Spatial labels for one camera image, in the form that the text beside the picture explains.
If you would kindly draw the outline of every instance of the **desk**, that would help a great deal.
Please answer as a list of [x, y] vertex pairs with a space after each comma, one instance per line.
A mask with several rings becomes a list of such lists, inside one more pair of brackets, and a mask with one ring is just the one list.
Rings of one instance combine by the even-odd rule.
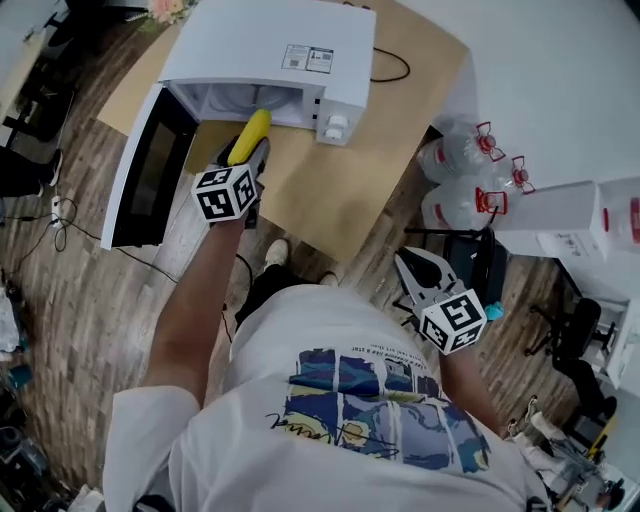
[[[315, 143], [309, 130], [273, 127], [261, 215], [333, 259], [362, 247], [433, 118], [440, 112], [467, 48], [427, 19], [391, 0], [366, 2], [377, 12], [376, 46], [411, 65], [399, 82], [372, 83], [367, 111], [345, 148]], [[178, 35], [172, 27], [132, 68], [98, 119], [128, 134]], [[374, 57], [374, 76], [402, 66]], [[203, 170], [213, 152], [239, 133], [239, 123], [206, 122], [193, 143], [188, 172]]]
[[623, 377], [627, 366], [634, 360], [634, 351], [637, 345], [633, 339], [634, 333], [640, 332], [640, 300], [633, 299], [627, 304], [622, 313], [617, 332], [608, 355], [604, 355], [601, 350], [587, 350], [584, 359], [589, 361], [596, 373], [604, 374], [611, 382], [611, 385], [618, 389], [623, 386]]
[[0, 82], [0, 124], [7, 118], [11, 105], [20, 94], [22, 86], [38, 60], [44, 47], [46, 36], [45, 30], [32, 35], [22, 45], [20, 56], [9, 71], [9, 75]]

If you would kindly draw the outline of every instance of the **graphic print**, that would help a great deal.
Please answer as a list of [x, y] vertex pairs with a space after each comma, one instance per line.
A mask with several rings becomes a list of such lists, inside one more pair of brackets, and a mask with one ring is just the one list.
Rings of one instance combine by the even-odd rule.
[[338, 394], [333, 391], [291, 386], [284, 414], [275, 424], [285, 432], [327, 444], [336, 444]]
[[433, 379], [428, 376], [418, 375], [416, 379], [418, 385], [416, 386], [416, 391], [422, 395], [427, 395], [432, 398], [440, 397], [440, 386], [436, 382], [436, 379]]
[[245, 172], [242, 177], [233, 184], [233, 193], [236, 195], [238, 208], [240, 210], [243, 210], [256, 196], [249, 171]]
[[389, 459], [398, 452], [391, 434], [389, 402], [344, 395], [339, 446]]
[[378, 396], [380, 386], [373, 363], [359, 357], [340, 356], [338, 391], [360, 396]]
[[413, 380], [411, 366], [393, 359], [385, 359], [387, 367], [387, 379], [384, 381], [384, 387], [394, 391], [413, 391]]
[[444, 406], [443, 410], [460, 457], [462, 470], [465, 473], [476, 473], [489, 469], [489, 444], [478, 431], [471, 416], [451, 403]]
[[216, 220], [234, 215], [233, 204], [226, 190], [212, 190], [197, 194], [200, 208], [207, 220]]
[[230, 174], [231, 167], [207, 171], [202, 175], [200, 183], [198, 183], [196, 188], [210, 187], [211, 185], [222, 185], [227, 182]]
[[450, 301], [442, 303], [440, 309], [456, 331], [464, 329], [482, 318], [466, 295], [454, 297]]
[[302, 352], [297, 370], [297, 375], [289, 377], [291, 384], [332, 391], [333, 375], [336, 371], [336, 353], [333, 350], [324, 349]]
[[426, 470], [487, 470], [491, 450], [471, 416], [419, 367], [378, 349], [353, 351], [384, 364], [332, 349], [300, 353], [283, 409], [267, 415], [271, 428]]
[[447, 429], [431, 404], [398, 404], [402, 438], [402, 462], [424, 469], [444, 469], [453, 452]]

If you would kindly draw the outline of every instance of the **white t-shirt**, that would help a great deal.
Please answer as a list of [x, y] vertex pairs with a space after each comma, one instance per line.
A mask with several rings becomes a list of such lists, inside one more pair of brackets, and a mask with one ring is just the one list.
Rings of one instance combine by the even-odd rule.
[[315, 285], [271, 297], [239, 329], [224, 395], [118, 393], [107, 510], [144, 494], [178, 511], [486, 510], [546, 503], [513, 443], [456, 408], [400, 326]]

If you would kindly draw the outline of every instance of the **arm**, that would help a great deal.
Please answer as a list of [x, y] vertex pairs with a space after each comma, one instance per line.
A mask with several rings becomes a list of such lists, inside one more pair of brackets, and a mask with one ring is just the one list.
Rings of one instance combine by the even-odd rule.
[[440, 377], [443, 391], [456, 406], [499, 434], [500, 422], [480, 376], [473, 347], [462, 348], [448, 356], [440, 354]]
[[578, 491], [579, 488], [580, 488], [580, 482], [577, 482], [573, 484], [571, 487], [569, 487], [569, 489], [567, 489], [565, 493], [560, 497], [560, 501], [556, 503], [556, 509], [560, 511], [564, 510], [566, 506], [569, 504], [569, 502], [571, 501], [571, 498], [573, 498], [573, 495]]
[[244, 220], [216, 224], [167, 301], [151, 345], [143, 386], [178, 386], [204, 402], [209, 360]]

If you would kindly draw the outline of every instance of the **office chair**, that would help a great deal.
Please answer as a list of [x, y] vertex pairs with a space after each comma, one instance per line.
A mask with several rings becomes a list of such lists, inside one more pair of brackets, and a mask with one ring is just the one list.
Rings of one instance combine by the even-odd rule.
[[45, 25], [57, 29], [49, 40], [49, 46], [62, 46], [74, 37], [87, 36], [95, 31], [94, 23], [99, 19], [105, 1], [66, 0], [69, 13], [64, 21], [57, 21], [54, 14]]
[[603, 349], [607, 350], [616, 324], [612, 323], [607, 334], [602, 334], [597, 329], [601, 313], [597, 302], [582, 298], [573, 314], [567, 315], [564, 313], [562, 297], [563, 294], [558, 300], [556, 318], [552, 318], [538, 306], [530, 308], [532, 313], [541, 315], [550, 324], [551, 329], [537, 345], [527, 348], [524, 355], [535, 355], [549, 345], [545, 353], [552, 356], [553, 367], [573, 381], [585, 415], [597, 418], [604, 414], [606, 418], [611, 418], [617, 407], [615, 397], [605, 398], [591, 365], [580, 358], [591, 340], [602, 342]]
[[533, 356], [543, 347], [551, 345], [545, 351], [547, 355], [553, 354], [561, 359], [579, 358], [584, 355], [591, 340], [602, 342], [602, 348], [606, 350], [616, 328], [616, 324], [613, 322], [606, 334], [602, 334], [598, 330], [598, 321], [602, 310], [600, 304], [591, 299], [580, 299], [572, 315], [565, 314], [562, 297], [558, 300], [556, 318], [552, 318], [535, 305], [531, 306], [529, 311], [542, 316], [549, 323], [551, 329], [539, 343], [524, 351], [524, 355], [527, 357]]

